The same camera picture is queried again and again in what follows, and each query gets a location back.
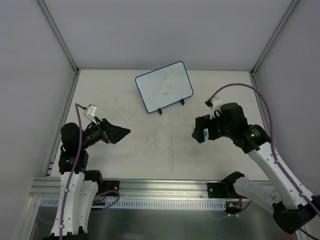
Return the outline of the blue whiteboard eraser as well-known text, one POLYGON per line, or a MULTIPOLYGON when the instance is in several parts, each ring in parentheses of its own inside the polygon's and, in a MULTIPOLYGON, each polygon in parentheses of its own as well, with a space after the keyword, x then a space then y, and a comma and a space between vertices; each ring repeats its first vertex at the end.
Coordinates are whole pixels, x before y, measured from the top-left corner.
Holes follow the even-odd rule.
POLYGON ((207 132, 206 130, 203 130, 203 134, 204 134, 205 137, 207 137, 208 132, 207 132))

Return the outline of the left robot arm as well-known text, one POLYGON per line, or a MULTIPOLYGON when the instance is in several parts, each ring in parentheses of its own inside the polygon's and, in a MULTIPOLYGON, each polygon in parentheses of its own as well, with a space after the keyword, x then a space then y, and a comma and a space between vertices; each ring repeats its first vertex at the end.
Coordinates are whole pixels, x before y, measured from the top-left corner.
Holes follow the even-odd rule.
POLYGON ((87 148, 102 141, 116 144, 130 133, 130 129, 95 118, 85 130, 76 123, 61 129, 62 146, 58 167, 60 194, 49 240, 87 240, 88 222, 96 195, 104 191, 105 184, 99 170, 87 170, 87 148))

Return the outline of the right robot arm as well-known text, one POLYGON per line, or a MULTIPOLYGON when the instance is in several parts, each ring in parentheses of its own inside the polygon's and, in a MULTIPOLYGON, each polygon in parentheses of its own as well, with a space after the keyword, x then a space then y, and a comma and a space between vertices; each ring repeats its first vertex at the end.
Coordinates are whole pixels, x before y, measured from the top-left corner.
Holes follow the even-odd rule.
POLYGON ((241 172, 234 172, 221 181, 224 193, 235 198, 246 197, 268 211, 275 223, 287 234, 300 230, 320 213, 320 197, 308 190, 272 148, 272 140, 257 124, 248 124, 243 109, 235 102, 220 104, 212 114, 195 119, 192 137, 198 143, 229 138, 263 171, 276 192, 253 183, 241 172))

